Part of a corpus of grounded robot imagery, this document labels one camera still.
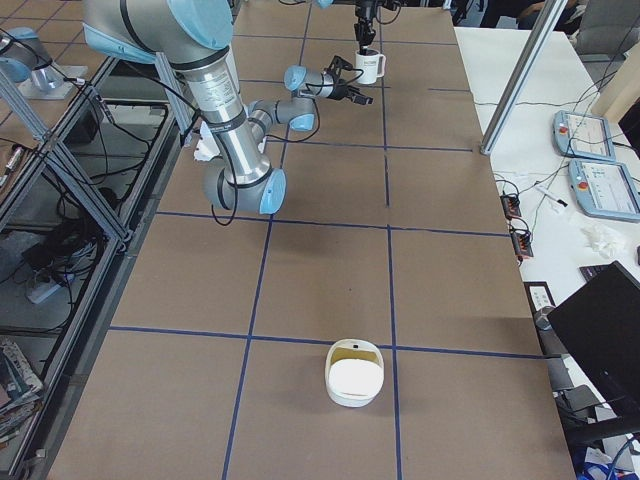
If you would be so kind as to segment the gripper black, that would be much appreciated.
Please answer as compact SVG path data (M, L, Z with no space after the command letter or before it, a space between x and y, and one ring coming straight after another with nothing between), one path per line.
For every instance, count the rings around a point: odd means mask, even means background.
M335 83L331 91L332 100L349 99L352 103L358 105L371 105L373 98L362 93L358 88L352 88L346 83Z
M364 52L376 37L376 30L371 23L376 17L378 5L378 0L355 1L357 23L354 24L354 32L360 52Z

